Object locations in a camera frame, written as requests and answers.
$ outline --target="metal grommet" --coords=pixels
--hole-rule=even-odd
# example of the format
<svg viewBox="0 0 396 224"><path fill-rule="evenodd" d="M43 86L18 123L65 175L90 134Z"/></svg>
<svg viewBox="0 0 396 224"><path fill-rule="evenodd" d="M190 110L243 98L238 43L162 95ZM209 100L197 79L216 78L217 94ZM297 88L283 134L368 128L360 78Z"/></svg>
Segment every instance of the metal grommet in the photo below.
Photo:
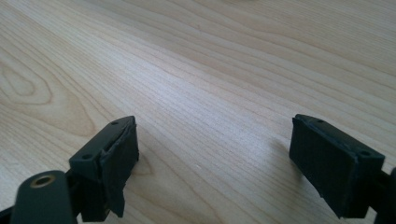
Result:
<svg viewBox="0 0 396 224"><path fill-rule="evenodd" d="M46 187L55 180L55 175L41 175L30 183L30 188L39 189Z"/></svg>

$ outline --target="screw hole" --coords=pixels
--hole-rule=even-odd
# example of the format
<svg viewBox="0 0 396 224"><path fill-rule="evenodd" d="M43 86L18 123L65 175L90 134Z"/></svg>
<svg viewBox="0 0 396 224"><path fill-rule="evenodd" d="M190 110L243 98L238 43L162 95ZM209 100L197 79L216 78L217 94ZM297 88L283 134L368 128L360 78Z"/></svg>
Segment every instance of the screw hole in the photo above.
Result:
<svg viewBox="0 0 396 224"><path fill-rule="evenodd" d="M85 154L82 156L82 159L87 160L90 159L92 157L92 154Z"/></svg>
<svg viewBox="0 0 396 224"><path fill-rule="evenodd" d="M30 187L32 189L43 188L43 187L49 185L50 183L52 183L54 180L55 180L54 175L42 175L42 176L36 178L34 181L32 181L32 183L30 184Z"/></svg>
<svg viewBox="0 0 396 224"><path fill-rule="evenodd" d="M371 154L370 154L370 152L368 152L368 151L361 151L361 155L363 155L363 156L370 156Z"/></svg>

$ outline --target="black mechanical part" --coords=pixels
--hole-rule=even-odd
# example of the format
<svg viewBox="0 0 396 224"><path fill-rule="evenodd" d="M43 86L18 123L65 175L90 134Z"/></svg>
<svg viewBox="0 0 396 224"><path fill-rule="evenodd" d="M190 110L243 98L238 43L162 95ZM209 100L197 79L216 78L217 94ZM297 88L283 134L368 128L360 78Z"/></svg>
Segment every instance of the black mechanical part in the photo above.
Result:
<svg viewBox="0 0 396 224"><path fill-rule="evenodd" d="M107 124L79 150L64 174L48 171L20 186L14 207L0 212L0 223L77 223L122 217L122 190L139 159L134 117Z"/></svg>
<svg viewBox="0 0 396 224"><path fill-rule="evenodd" d="M290 158L338 217L365 217L396 223L396 169L381 171L385 156L324 120L293 119Z"/></svg>

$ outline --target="table surface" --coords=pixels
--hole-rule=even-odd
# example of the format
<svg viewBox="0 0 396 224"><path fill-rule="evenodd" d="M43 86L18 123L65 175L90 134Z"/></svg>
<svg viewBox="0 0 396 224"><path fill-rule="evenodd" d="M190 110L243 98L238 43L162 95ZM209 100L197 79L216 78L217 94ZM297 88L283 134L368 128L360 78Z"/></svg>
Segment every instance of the table surface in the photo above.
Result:
<svg viewBox="0 0 396 224"><path fill-rule="evenodd" d="M289 159L325 119L396 165L393 0L0 2L0 209L135 115L141 160L106 223L338 219Z"/></svg>

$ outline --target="light wood surface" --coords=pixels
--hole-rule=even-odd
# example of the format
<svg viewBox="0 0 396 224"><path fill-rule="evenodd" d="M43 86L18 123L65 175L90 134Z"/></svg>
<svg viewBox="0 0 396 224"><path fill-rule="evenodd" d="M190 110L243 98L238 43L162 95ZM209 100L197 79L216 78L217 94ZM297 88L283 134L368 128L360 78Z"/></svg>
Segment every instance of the light wood surface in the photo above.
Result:
<svg viewBox="0 0 396 224"><path fill-rule="evenodd" d="M289 159L291 118L396 165L393 0L0 1L0 209L108 122L141 160L106 223L338 219Z"/></svg>

